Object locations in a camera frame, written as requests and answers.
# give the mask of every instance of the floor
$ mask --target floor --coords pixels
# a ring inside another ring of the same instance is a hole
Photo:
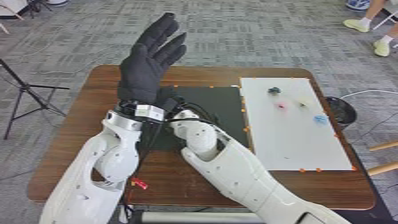
[[[381,58],[372,52],[372,42],[391,24],[368,34],[349,30],[341,21],[363,14],[345,8],[343,2],[71,1],[54,12],[43,10],[34,19],[27,14],[25,21],[2,21],[13,34],[0,33],[0,56],[29,82],[71,88],[59,91],[54,100],[68,111],[93,67],[121,62],[150,22],[173,11],[189,32],[189,53],[180,65],[306,68],[324,94],[338,97],[368,89],[398,91],[398,55]],[[16,94],[16,88],[0,80],[0,133]],[[375,126],[398,113],[397,99],[386,93],[347,98],[359,120],[345,135],[368,168],[398,160],[397,148],[368,151],[373,145],[398,139],[398,116]],[[34,106],[27,98],[22,111]],[[38,113],[16,122],[11,139],[0,140],[0,224],[38,223],[43,205],[27,198],[27,184],[61,123],[62,117]],[[373,181],[398,219],[398,171],[377,175]]]

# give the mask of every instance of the red object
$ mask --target red object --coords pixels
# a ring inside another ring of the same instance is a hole
[[[144,190],[148,189],[148,184],[146,184],[146,182],[139,178],[132,179],[132,185],[135,185],[135,184],[141,186],[141,188]]]
[[[283,103],[279,103],[279,104],[277,104],[277,107],[279,107],[281,109],[285,109],[285,104],[283,104]]]

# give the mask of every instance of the sneaker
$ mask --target sneaker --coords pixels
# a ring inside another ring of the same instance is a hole
[[[389,56],[389,44],[379,40],[373,43],[373,47],[375,47],[375,54],[382,57],[388,57]]]
[[[349,19],[343,22],[345,26],[356,29],[359,32],[366,33],[370,31],[370,27],[363,26],[357,19]]]

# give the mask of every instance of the white robotic arm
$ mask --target white robotic arm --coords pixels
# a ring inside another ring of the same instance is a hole
[[[103,131],[87,141],[52,192],[41,224],[105,224],[137,169],[135,143],[142,123],[114,111],[103,119]],[[105,181],[93,180],[93,171]]]
[[[171,127],[187,140],[183,158],[222,195],[251,209],[267,224],[349,224],[329,208],[295,196],[249,149],[219,127],[196,119],[196,113],[182,111]]]

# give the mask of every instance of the gloved hand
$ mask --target gloved hand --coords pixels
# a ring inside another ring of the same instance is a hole
[[[174,17],[173,13],[166,13],[151,24],[119,66],[118,97],[121,100],[139,101],[146,104],[155,103],[166,71],[187,52],[187,46],[183,45],[187,33],[166,44],[167,37],[178,30]]]

